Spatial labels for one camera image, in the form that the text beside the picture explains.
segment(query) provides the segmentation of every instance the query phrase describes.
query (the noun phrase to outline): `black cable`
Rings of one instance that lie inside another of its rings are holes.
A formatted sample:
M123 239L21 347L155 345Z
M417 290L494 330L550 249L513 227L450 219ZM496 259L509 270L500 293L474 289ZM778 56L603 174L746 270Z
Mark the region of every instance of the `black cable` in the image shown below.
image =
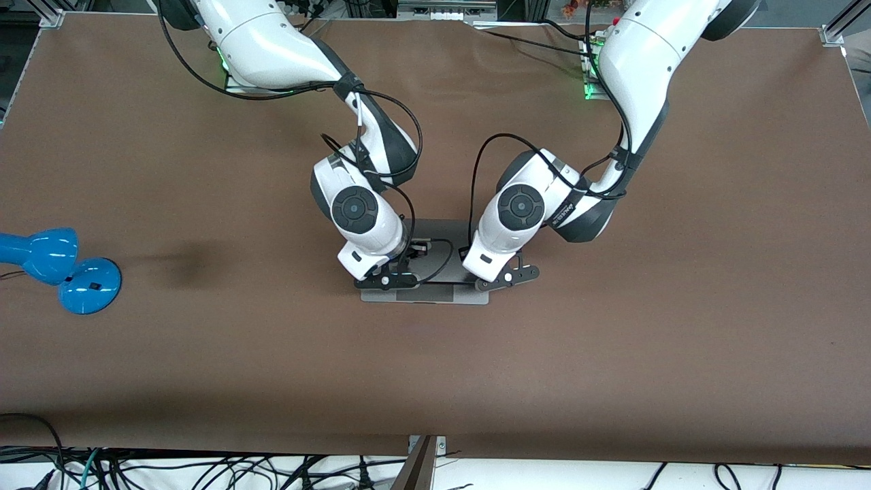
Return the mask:
M366 466L366 467L372 467L372 466L382 466L382 465L399 465L399 464L404 463L404 462L405 462L405 459L388 459L388 460L386 460L386 461L373 461L373 462L368 462L368 463L366 463L365 466ZM326 475L320 477L319 479L313 481L313 482L311 483L311 485L303 486L303 488L302 488L301 490L312 490L312 488L314 488L315 485L317 485L318 483L321 483L323 480L326 480L326 479L328 479L328 478L335 478L335 477L339 477L339 476L346 476L345 473L347 473L347 472L352 472L352 471L354 471L354 470L356 470L356 469L360 469L361 466L362 466L362 465L351 466L351 467L348 467L348 468L344 468L344 469L341 469L341 470L334 471L334 472L332 472L332 473L328 473L328 474L326 474Z
M207 476L209 473L211 473L213 470L218 469L218 466L220 466L220 465L222 465L222 464L225 464L225 463L226 463L226 464L229 465L229 462L230 462L230 458L223 458L223 459L221 459L220 461L218 461L217 463L212 463L212 467L210 467L208 470L206 470L205 473L201 474L201 475L199 476L199 478L197 478L197 480L196 480L195 482L193 482L193 487L191 487L191 490L197 490L197 487L199 486L199 483L202 482L203 480L205 480L205 479L206 479L206 476ZM220 475L223 474L224 472L226 472L226 468L224 468L224 471L218 473L218 476L220 476ZM215 479L217 479L217 476L216 476L214 479L211 479L211 480L209 481L209 483L206 484L206 488L208 488L208 486L209 486L212 482L214 482Z
M316 90L331 88L335 85L335 82L310 82L308 84L297 85L293 87L288 87L286 89L282 89L281 92L275 95L246 95L242 93L233 93L226 91L217 85L212 84L205 78L202 78L199 73L197 73L191 66L185 61L184 57L181 56L179 52L179 48L176 47L175 43L172 41L172 37L169 35L169 30L166 28L166 21L163 18L163 0L157 0L155 2L155 6L158 10L158 20L160 21L160 29L164 33L164 37L166 38L166 42L169 44L170 49L175 54L175 57L179 60L182 66L185 67L188 73L190 73L194 78L196 78L201 84L209 87L210 89L224 94L226 96L232 97L234 99L242 99L242 100L276 100L276 99L284 99L287 97L292 97L293 95L299 95L305 92L312 92Z
M395 186L389 182L384 182L384 185L390 187L395 190L402 198L408 203L408 212L411 213L411 225L408 227L408 239L405 241L405 248L402 250L402 253L396 257L404 257L408 254L408 249L411 248L411 243L415 239L415 225L417 224L417 215L415 214L415 205L411 203L411 198L408 197L408 194L405 194L405 191L400 189L398 186Z
M719 477L719 469L720 468L725 468L726 471L729 472L729 475L732 476L732 481L735 483L734 489L727 487L726 483L723 483L723 480L720 479L720 477ZM735 476L735 472L732 471L732 468L729 467L729 465L727 465L725 463L717 463L716 465L713 466L713 477L715 479L717 479L717 483L719 483L719 485L723 488L723 490L741 490L741 484L740 484L740 482L738 482L738 477Z
M783 465L776 465L777 473L774 474L774 481L771 483L771 490L777 490L777 485L780 483L780 475L783 474Z
M563 177L563 172L561 170L559 170L553 164L552 161L547 159L544 156L544 153L542 153L541 150L537 146L530 143L527 139L522 138L520 136L517 136L516 134L513 134L513 133L494 134L493 136L490 136L489 138L487 138L487 140L484 141L483 145L481 145L481 149L478 150L478 156L475 158L475 166L472 169L472 189L471 189L471 193L470 193L471 199L470 199L470 203L469 203L469 230L468 230L468 232L469 232L468 238L469 238L469 245L470 246L472 243L472 220L475 218L475 183L476 183L477 175L478 175L478 165L481 163L481 156L483 155L484 150L487 148L487 145L489 145L491 141L499 139L499 138L510 138L512 140L517 140L517 141L520 141L521 143L525 144L530 150L535 152L538 155L538 158L542 159L542 161L544 161L547 164L547 166L550 168L550 171L554 175L556 175L557 178L560 179L570 189L577 190L578 192L586 193L587 195L591 195L593 197L598 197L599 199L601 199L603 201L615 201L617 199L621 199L624 196L626 196L625 193L621 193L618 195L605 195L603 193L593 192L593 191L586 189L586 188L577 187L577 185L572 184L571 182L569 182L568 179ZM610 158L610 157L605 157L605 159L602 159L599 162L592 164L591 166L587 167L585 169L585 171L590 170L591 168L595 167L596 165L600 165L602 162L606 161L608 158Z
M364 173L368 172L370 174L376 174L379 177L396 177L396 176L405 174L406 172L416 168L417 162L420 161L420 159L421 159L421 153L423 153L423 130L421 129L421 122L417 120L417 117L415 117L415 114L413 112L411 112L411 109L409 109L408 106L403 104L399 99L390 97L389 95L387 95L385 93L375 92L375 91L366 90L366 89L359 90L358 93L369 95L371 97L377 97L378 99L384 99L384 100L387 100L388 102L393 102L397 107L402 109L402 111L405 112L409 118L411 118L412 124L415 125L415 131L417 131L417 153L415 154L414 159L411 160L411 163L409 163L407 167L403 168L402 170L397 170L396 172L392 172L390 174L377 174L376 172L373 172L371 170L364 171Z
M12 272L7 272L6 274L0 274L0 281L6 281L8 279L15 279L16 277L26 276L27 273L23 270L15 270Z
M653 474L653 477L650 480L650 483L647 484L647 487L642 488L641 490L652 490L653 486L656 485L656 480L659 479L659 475L662 473L662 470L665 469L665 466L668 465L667 462L659 465L656 472Z
M418 281L418 284L426 284L427 282L432 281L434 277L442 273L444 268L448 267L451 257L454 256L454 243L451 240L448 240L447 238L433 238L429 241L447 243L448 245L450 245L450 251L448 252L448 257L444 259L444 262L442 262L442 266L436 269L434 273L427 276L426 279L421 279L420 281Z
M584 17L584 43L586 44L587 52L590 54L593 53L592 44L590 44L590 17L592 15L592 12L593 12L593 2L587 2L587 12L586 12L586 16ZM593 70L595 70L596 76L599 79L599 83L602 84L602 89L604 90L604 92L608 96L608 98L611 99L611 102L614 104L614 108L616 108L618 114L620 114L620 120L623 121L623 126L624 126L625 131L626 131L626 146L627 146L625 158L629 159L629 155L630 155L630 153L632 153L632 129L629 127L629 119L626 118L626 113L623 111L623 107L621 107L620 103L617 102L617 99L614 97L614 93L611 92L611 89L608 87L607 82L604 81L604 77L602 76L602 72L599 70L599 67L598 67L598 60L593 56L590 57L590 66L593 68ZM623 178L626 176L626 170L625 170L626 169L626 162L624 161L621 163L624 166L624 170L620 174L620 177L617 179L616 182L614 182L613 186L611 186L608 190L604 191L602 194L609 194L612 190L614 190L620 184L623 183Z
M569 50L569 49L566 49L566 48L561 48L561 47L559 47L559 46L553 46L553 45L550 45L550 44L538 43L538 42L536 42L536 41L530 41L529 39L522 39L522 38L520 38L520 37L509 36L509 35L507 35L507 34L500 34L499 32L491 32L491 31L484 31L484 32L490 34L491 36L504 37L505 39L510 39L510 40L512 40L512 41L518 41L518 42L520 42L520 43L532 44L533 46L539 46L539 47L547 48L547 49L549 49L549 50L553 50L553 51L562 51L562 52L567 52L567 53L570 53L570 54L573 54L573 55L577 55L577 56L581 56L581 57L592 58L592 55L591 55L591 54L589 54L589 53L585 53L585 52L581 52L581 51L578 51L578 50Z
M586 40L587 36L589 36L589 34L590 34L589 32L587 32L584 35L572 34L571 32L568 32L566 29L563 29L562 25L557 24L556 22L550 20L549 18L543 19L541 21L541 23L548 24L549 26L551 26L554 29L556 29L557 31L559 31L559 33L562 34L563 36L566 36L569 39L574 39L576 41L584 41L584 40Z
M55 446L57 447L57 463L55 464L55 466L59 466L59 469L60 469L60 488L66 488L65 480L64 480L64 476L65 476L64 445L61 444L60 436L57 435L57 431L55 430L54 426L52 424L50 424L48 420L43 419L42 417L39 417L38 415L31 415L29 413L19 413L19 412L2 413L2 414L0 414L0 419L28 419L28 420L33 420L35 422L38 422L42 425L45 425L45 427L48 428L49 432L51 432L51 437L55 441Z
M402 175L402 174L405 174L406 172L410 172L411 170L413 170L415 167L417 167L417 163L421 159L421 152L423 151L423 130L421 129L420 121L417 120L417 117L415 117L415 115L411 112L411 110L406 105L404 105L399 100L390 97L389 95L385 95L385 94L380 93L380 92L371 92L368 90L360 90L359 93L365 94L365 95L371 95L371 96L375 96L375 97L380 97L380 98L385 99L385 100L389 100L390 102L393 102L394 104L398 105L411 118L411 122L414 123L415 130L417 131L417 153L415 154L415 157L411 160L411 163L409 163L405 168L403 168L401 170L397 170L396 172L391 172L388 174L381 174L381 173L378 173L374 170L367 170L367 169L364 170L357 165L356 161L351 160L350 158L345 156L344 153L342 153L340 151L341 147L339 146L339 142L336 141L333 137L331 137L328 134L321 133L321 139L324 140L324 143L326 143L327 146L329 146L329 148L331 150L333 150L333 152L339 158L341 158L342 160L345 160L347 163L351 164L352 166L357 167L357 169L360 170L361 172L363 172L364 174L374 175L374 176L382 179L384 177L395 177L397 175ZM358 154L358 146L361 144L361 142L360 142L361 131L362 131L362 126L357 126L357 139L354 143L354 158L356 160L360 159L360 155Z
M296 480L298 480L300 478L300 476L304 472L308 471L309 468L311 468L315 464L319 463L320 461L324 460L325 458L326 458L326 456L320 456L320 455L306 457L303 460L300 467L296 468L294 470L294 472L291 474L291 476L287 477L287 480L285 480L284 484L281 485L281 488L279 490L287 490L291 485L293 485L294 482L296 482Z

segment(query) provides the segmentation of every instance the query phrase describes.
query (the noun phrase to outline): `power cord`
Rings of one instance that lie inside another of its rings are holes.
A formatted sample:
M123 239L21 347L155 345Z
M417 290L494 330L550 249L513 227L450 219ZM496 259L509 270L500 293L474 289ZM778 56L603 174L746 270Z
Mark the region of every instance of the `power cord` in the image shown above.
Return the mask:
M33 420L34 422L38 422L39 424L44 425L49 432L51 432L51 437L55 441L55 447L57 448L57 461L55 462L55 467L60 469L60 488L66 488L66 480L65 471L64 471L64 445L60 442L60 436L57 435L57 431L54 428L54 425L50 424L48 420L39 417L38 415L31 415L29 413L20 413L20 412L11 412L11 413L3 413L0 414L0 419L27 419Z
M659 475L662 473L662 470L665 469L665 466L666 466L666 465L668 465L667 462L662 463L661 465L659 465L659 468L657 468L656 472L653 474L653 476L652 476L650 482L647 484L647 487L644 487L644 488L642 488L641 490L652 490L652 489L653 489L653 486L656 485L656 480L659 479Z
M415 214L415 205L412 204L411 198L408 197L408 194L405 194L405 191L400 189L398 186L391 184L390 182L383 182L385 186L390 187L399 193L400 196L408 203L408 212L411 213L411 224L408 226L408 239L405 241L405 247L402 249L402 253L399 254L395 259L398 260L405 255L408 254L408 250L411 249L411 244L415 239L415 226L417 225L417 215Z
M310 82L307 84L296 85L292 87L288 87L285 89L281 89L274 95L246 95L244 93L234 93L224 90L223 88L214 85L209 82L205 78L202 78L199 73L197 73L191 66L185 61L185 58L181 56L179 52L179 48L176 47L175 43L172 41L172 37L169 35L169 30L166 28L166 20L163 18L163 2L164 0L157 0L155 6L158 11L158 20L160 21L160 29L163 31L164 37L166 38L166 42L169 44L170 49L172 49L172 53L175 54L175 57L179 60L182 66L185 67L188 73L190 73L194 78L196 78L201 84L209 87L210 89L226 95L228 97L232 97L234 99L242 99L242 100L276 100L276 99L284 99L287 97L293 97L293 95L299 95L305 92L313 92L319 90L325 90L327 88L332 88L335 85L335 82Z
M417 168L417 163L420 161L421 153L423 152L423 130L421 129L421 123L419 120L417 120L417 117L415 116L415 114L413 112L411 112L411 109L409 109L408 106L403 104L399 99L390 97L387 94L384 94L381 92L374 92L374 91L370 91L370 90L359 90L358 93L361 93L363 95L368 95L371 97L377 97L379 99L385 99L388 102L392 102L393 104L398 106L400 109L402 109L402 111L405 112L409 118L411 118L412 124L415 125L415 131L417 131L417 153L415 153L415 157L411 160L411 163L409 163L405 168L402 168L402 169L397 170L395 172L381 174L381 173L378 173L374 170L367 170L367 169L359 168L356 161L351 160L350 158L345 156L344 153L339 151L341 149L341 147L339 146L339 143L334 138L332 138L328 134L322 133L321 138L324 140L324 143L326 143L327 146L329 146L329 148L331 150L333 150L333 152L335 152L337 156L339 156L339 158L345 160L347 163L353 165L354 167L357 167L364 174L374 175L374 176L378 177L379 179L383 179L384 177L396 177L396 176L411 172L412 170ZM361 145L361 141L360 141L361 132L362 132L362 125L361 125L361 122L358 118L357 138L354 142L354 153L355 153L354 157L357 159L357 161L360 160L359 154L357 154L357 150L358 150L359 146Z
M501 34L499 32L492 32L492 31L484 31L484 32L490 34L491 36L503 37L505 39L510 39L512 41L517 41L520 43L532 44L533 46L539 46L539 47L547 48L547 49L553 50L553 51L567 52L567 53L581 56L581 57L592 58L592 55L590 53L585 53L585 52L581 52L578 50L569 50L569 49L561 48L559 46L554 46L551 44L538 43L536 41L530 41L529 39L523 39L520 37L509 36L508 34Z
M16 270L13 272L7 272L6 274L0 274L0 281L7 281L9 279L15 279L16 277L26 276L27 273L23 270Z
M448 245L450 245L450 251L448 252L447 258L445 258L444 262L442 262L442 265L425 279L421 279L420 281L418 281L418 284L426 284L427 282L432 281L436 276L442 273L444 268L448 267L451 257L454 256L454 243L451 240L448 240L447 238L431 238L429 241L447 243Z
M783 474L783 465L774 465L777 467L777 471L774 473L774 480L771 483L771 490L777 490L777 486L780 484L780 476ZM735 488L730 488L726 485L726 483L719 477L720 468L725 468L729 473L729 476L732 478L732 482L735 484ZM717 480L717 483L723 490L741 490L741 483L738 481L738 476L735 475L735 472L732 471L732 468L726 463L717 463L713 466L713 477Z
M577 190L578 192L586 193L587 195L598 197L599 199L601 199L603 201L615 201L618 199L622 199L623 197L626 196L626 193L621 193L621 194L617 194L617 195L605 195L606 193L596 193L596 192L592 192L591 190L586 189L586 188L577 187L575 184L569 182L568 179L563 177L563 172L560 169L558 169L553 164L552 161L548 160L544 156L544 153L542 153L540 148L538 148L537 146L530 143L527 139L525 139L521 136L517 136L516 134L513 134L513 133L494 134L493 136L490 136L489 138L487 138L487 140L484 141L483 145L481 145L481 149L478 150L478 156L475 158L475 166L472 168L472 188L471 188L470 199L469 199L469 229L468 229L468 238L469 238L469 245L470 246L472 243L472 220L475 218L475 183L477 181L478 166L481 164L481 156L483 155L484 150L487 149L487 146L493 140L497 140L499 138L509 138L512 140L520 141L521 143L525 144L530 150L532 150L533 152L535 152L538 155L538 158L542 159L542 161L544 161L547 164L550 171L554 175L556 175L558 179L560 179L567 187L569 187L571 189ZM610 158L610 156L605 157L596 163L590 164L587 168L584 169L584 172L582 173L582 175L585 174L586 172L590 171L592 168L594 168L598 165L601 165L602 163L607 161L609 158Z
M587 52L590 54L593 53L592 45L590 44L590 17L592 15L592 12L593 12L593 2L587 2L587 12L586 12L586 16L584 17L584 44L586 44ZM571 35L568 32L566 32L564 35L571 37L572 39L576 39L573 35ZM608 98L611 99L611 102L614 104L614 107L617 109L618 114L620 114L620 120L623 121L623 127L625 128L625 131L626 131L626 144L628 146L625 158L628 160L629 154L632 153L632 129L629 127L629 119L626 117L626 113L624 112L623 107L620 106L620 103L614 97L614 93L611 91L611 89L608 87L608 84L605 82L604 77L602 76L602 72L599 70L599 67L598 67L598 60L594 57L590 57L590 65L595 70L595 73L599 79L599 83L602 84L602 89L604 90L605 94L608 95ZM623 183L623 178L626 176L626 171L625 171L626 161L621 162L621 165L624 166L624 171L620 174L620 177L617 179L617 181L614 182L614 185L611 186L608 190L604 191L602 194L609 194L612 190L616 189L620 184Z
M732 477L732 482L735 484L735 488L727 487L726 483L724 483L723 480L719 477L719 469L720 468L725 468L726 471L729 472L729 476ZM727 464L717 463L716 465L714 465L713 466L713 477L715 479L717 479L717 483L719 483L720 487L722 487L723 490L741 490L741 483L738 481L738 477L735 476L735 472L732 471L732 468Z

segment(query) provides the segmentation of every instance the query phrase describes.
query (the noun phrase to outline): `black bracket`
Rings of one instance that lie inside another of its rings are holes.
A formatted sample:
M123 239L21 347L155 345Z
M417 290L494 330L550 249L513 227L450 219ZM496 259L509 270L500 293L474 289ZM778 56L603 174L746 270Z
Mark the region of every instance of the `black bracket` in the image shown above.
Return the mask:
M426 242L412 242L408 247L408 253L403 254L398 260L394 259L380 267L377 272L367 276L362 281L354 280L357 289L414 289L420 285L417 276L408 272L408 263L417 257L423 257L429 253Z
M475 288L482 292L511 288L524 282L535 281L540 275L541 271L538 270L538 266L524 265L523 252L517 252L517 267L512 268L509 264L505 264L495 281L478 279L475 281Z

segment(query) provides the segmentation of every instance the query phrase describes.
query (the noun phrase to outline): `blue lamp base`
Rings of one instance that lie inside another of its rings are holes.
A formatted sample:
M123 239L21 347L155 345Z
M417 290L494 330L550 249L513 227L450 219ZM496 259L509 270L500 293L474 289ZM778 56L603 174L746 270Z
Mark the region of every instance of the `blue lamp base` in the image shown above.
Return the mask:
M57 299L70 313L97 313L115 300L121 290L121 269L102 257L85 259L57 287Z

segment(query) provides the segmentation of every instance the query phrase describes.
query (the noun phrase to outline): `cable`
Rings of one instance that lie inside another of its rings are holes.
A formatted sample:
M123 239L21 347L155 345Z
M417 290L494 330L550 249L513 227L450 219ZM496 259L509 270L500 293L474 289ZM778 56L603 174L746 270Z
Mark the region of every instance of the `cable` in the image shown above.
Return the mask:
M562 34L563 36L566 36L569 39L574 39L576 41L585 41L587 36L590 35L589 31L587 31L584 35L572 34L571 32L568 32L566 29L563 29L562 25L557 24L556 22L550 20L549 18L543 19L541 21L541 23L548 24L549 26L551 26L554 29L556 29L557 31L559 31L559 33Z
M577 50L568 50L568 49L560 48L558 46L553 46L550 44L537 43L536 41L530 41L529 39L522 39L520 37L509 36L507 34L500 34L498 32L491 32L491 31L484 31L484 32L490 34L491 36L504 37L505 39L510 39L512 41L519 41L521 43L532 44L533 46L540 46L542 48L547 48L547 49L553 50L553 51L562 51L562 52L567 52L570 54L578 55L581 57L592 58L592 55L590 53L585 53L585 52L581 52L581 51L577 51Z
M732 481L735 483L734 489L727 487L726 483L723 483L723 480L720 479L720 477L719 477L719 469L720 468L725 468L726 471L729 472L729 475L732 476ZM740 484L740 482L738 482L738 477L735 476L735 472L732 471L732 468L729 467L729 465L727 465L725 463L717 463L716 465L713 466L713 477L715 479L717 479L717 483L719 483L719 485L723 488L723 490L741 490L741 484Z
M374 462L366 463L365 466L371 467L371 466L382 466L382 465L399 465L402 463L405 463L405 459L388 459L386 461L374 461ZM360 469L362 466L364 466L364 465L351 466L348 468L334 471L332 473L328 473L328 474L320 477L319 479L313 481L311 483L311 485L303 486L303 488L301 490L312 490L312 488L314 488L315 485L317 485L318 483L321 483L323 480L326 480L328 478L335 478L335 477L339 477L339 476L346 476L344 473L351 472L351 471L354 471L356 469Z
M7 272L6 274L0 274L0 281L6 281L9 279L15 279L16 277L26 276L27 273L23 270L15 270L12 272Z
M593 53L592 45L590 44L590 17L592 15L592 12L593 12L593 2L587 2L587 12L586 12L586 16L584 17L584 43L586 44L587 52L590 54ZM611 99L611 102L614 104L614 107L617 109L618 114L620 114L620 119L623 121L623 126L625 127L625 131L626 131L626 143L628 146L628 148L626 150L626 157L625 158L629 159L629 154L632 153L632 129L629 127L629 119L626 118L626 113L623 111L623 107L620 106L620 103L614 97L614 94L613 94L613 92L611 92L611 89L608 87L608 84L604 81L604 77L602 76L602 72L599 70L599 67L598 67L598 60L594 57L590 57L590 65L595 70L596 76L599 79L599 83L602 84L602 89L604 90L604 92L608 96L608 98ZM612 190L614 190L620 184L623 183L623 178L626 176L626 171L625 171L626 162L624 161L621 163L624 165L624 171L620 174L620 177L617 179L617 181L614 182L614 185L611 186L608 190L604 191L601 194L609 194Z
M262 96L253 96L246 95L242 93L233 93L224 90L217 85L212 84L205 78L202 78L199 73L197 73L191 66L185 61L184 57L181 56L179 52L179 48L176 47L175 43L172 41L172 37L169 35L169 30L166 28L166 21L163 18L163 1L157 0L155 3L158 10L158 20L160 21L160 29L164 33L164 37L166 38L166 42L169 44L170 49L172 49L172 53L175 54L175 57L179 60L182 66L185 67L188 73L190 73L194 78L196 78L201 84L209 87L210 89L222 93L226 96L232 97L234 99L242 99L242 100L276 100L276 99L284 99L286 97L292 97L293 95L298 95L305 92L312 92L321 89L327 89L333 87L335 82L310 82L308 84L297 85L293 87L288 87L286 89L282 89L283 93L276 93L275 95L262 95Z
M417 153L415 154L415 157L411 160L411 163L409 163L405 168L403 168L403 169L401 169L401 170L397 170L396 172L391 172L391 173L388 173L388 174L381 174L381 173L376 172L375 170L368 170L368 169L365 169L365 170L364 170L364 169L360 168L360 167L357 165L357 162L356 162L356 161L351 160L350 158L348 158L347 156L345 156L344 153L342 153L342 152L340 151L340 150L341 150L341 147L339 146L339 142L338 142L338 141L336 141L333 137L331 137L331 136L328 135L328 134L321 133L321 139L324 140L324 143L326 143L327 146L329 146L329 148L330 148L331 150L333 150L333 152L336 153L336 155L337 155L339 158L341 158L342 160L345 160L347 163L349 163L349 164L351 164L352 166L356 167L358 170L360 170L360 171L363 172L364 174L374 175L374 176L376 176L376 177L378 177L378 178L380 178L380 179L383 179L384 177L395 177L395 176L397 176L397 175L402 175L402 174L405 174L405 173L407 173L407 172L410 172L411 170L413 170L414 168L416 168L416 167L417 167L417 163L418 163L418 162L420 161L420 159L421 159L421 152L423 151L423 130L421 129L421 123L420 123L420 121L417 120L417 117L415 117L415 115L411 112L411 110L410 110L410 109L409 109L405 104L403 104L402 102L400 102L400 101L397 100L397 99L394 99L393 97L390 97L389 95L385 95L385 94L380 93L380 92L372 92L372 91L369 91L369 90L360 90L359 93L361 93L361 94L363 94L363 95L370 95L370 96L379 97L379 98L382 98L382 99L388 100L388 101L390 101L390 102L393 102L394 104L398 105L398 106L399 106L399 107L400 107L400 108L401 108L401 109L402 109L402 110L403 110L403 111L404 111L404 112L405 112L405 113L406 113L406 114L411 118L411 122L414 123L414 125L415 125L415 130L417 131ZM356 138L356 140L355 140L355 144L354 144L354 146L355 146L355 148L354 148L354 158L355 158L356 160L358 160L358 161L360 160L360 156L359 156L359 154L357 153L357 148L356 148L356 147L359 146L359 145L361 144L361 143L360 143L361 132L362 132L362 126L358 124L358 126L357 126L357 138Z
M777 484L780 483L780 475L783 473L783 465L776 465L777 473L774 474L774 481L771 483L771 490L777 490Z
M97 457L97 453L99 453L99 452L100 452L100 449L99 449L99 448L94 449L94 450L91 452L91 456L88 456L88 460L87 460L87 462L84 463L84 470L82 470L82 481L81 481L81 483L80 483L79 486L78 486L78 488L79 488L80 490L84 490L85 488L87 488L88 470L91 469L91 465L94 464L94 458Z
M626 196L626 193L621 193L618 195L605 195L602 193L592 192L591 190L583 188L583 187L577 187L576 184L569 182L568 179L563 177L563 172L560 169L558 169L553 164L552 161L547 159L544 156L544 153L542 153L538 147L536 147L535 145L530 143L527 139L522 138L520 136L517 136L516 134L513 134L513 133L494 134L493 136L490 136L489 138L487 138L487 140L484 141L483 145L481 145L481 149L478 150L478 156L475 158L475 166L472 169L472 189L471 189L471 193L470 193L471 199L470 199L470 203L469 203L469 230L468 230L468 233L469 233L468 238L469 238L469 245L470 246L472 243L472 220L475 218L475 183L476 183L477 175L478 175L478 165L481 163L481 156L483 155L484 150L487 148L487 145L489 145L491 141L499 139L499 138L510 138L512 140L517 140L517 141L520 141L521 143L525 144L530 150L532 150L533 152L535 152L538 155L538 158L542 159L542 161L544 161L547 164L550 171L555 176L557 176L558 179L560 179L568 188L570 188L572 190L576 190L578 192L583 192L583 193L586 193L587 195L590 195L593 197L598 197L599 199L601 199L603 201L615 201L618 199L622 199L624 196ZM606 161L608 158L610 158L610 157L605 157L604 159L600 160L599 162L590 165L584 171L586 172L597 165L601 165L601 163Z
M378 174L378 173L371 171L371 170L365 170L365 171L363 171L363 173L376 174L379 177L396 177L396 176L405 174L406 172L409 172L409 171L415 169L417 167L417 162L420 161L420 159L421 159L421 153L423 153L423 130L421 129L421 122L417 120L417 117L415 117L415 114L413 112L411 112L411 109L409 109L408 106L403 104L399 99L390 97L389 95L387 95L385 93L375 92L375 91L371 91L371 90L362 89L362 90L359 90L358 92L362 93L364 95L377 97L378 99L384 99L384 100L387 100L388 102L393 102L397 107L402 109L411 118L412 124L415 125L415 131L417 131L417 153L415 154L414 159L411 160L411 163L409 163L407 167L403 168L402 170L397 170L396 172L392 172L390 174Z
M438 276L439 274L442 273L442 271L444 270L444 268L448 267L448 263L450 263L450 259L451 259L451 257L454 256L454 243L453 243L451 240L448 240L447 238L433 238L433 239L430 239L429 241L430 241L430 242L443 242L443 243L447 243L448 245L450 245L450 251L448 252L448 257L447 257L446 259L444 259L444 262L442 263L442 266L439 267L438 269L436 269L434 273L432 273L432 274L430 274L429 276L427 276L426 279L421 279L420 281L418 281L418 282L417 282L418 284L426 284L427 282L432 281L434 277L436 277L436 276Z
M60 436L57 435L57 431L55 430L54 426L52 424L50 424L48 420L43 419L42 417L39 417L38 415L31 415L29 413L18 413L18 412L2 413L2 414L0 414L0 419L28 419L28 420L36 421L42 425L45 425L45 427L48 428L49 432L51 432L51 437L54 439L55 445L57 447L57 462L55 463L55 466L59 466L59 468L61 470L61 472L60 472L60 488L66 488L65 480L64 480L64 476L65 476L64 445L61 444Z
M644 487L641 490L652 490L653 486L656 485L656 480L659 479L659 475L662 473L662 470L665 469L666 465L668 465L667 462L659 465L659 468L657 468L656 472L653 474L653 477L651 478L650 483L647 484L647 487Z
M405 248L402 250L402 253L394 259L396 260L397 258L404 257L408 253L408 249L411 248L411 243L415 239L415 225L417 224L417 216L415 214L415 205L411 203L411 198L408 197L408 194L405 194L405 191L389 182L384 182L384 185L395 190L397 193L399 193L399 195L402 196L403 199L405 199L405 201L408 203L408 212L411 213L411 225L408 227L408 239L405 241Z

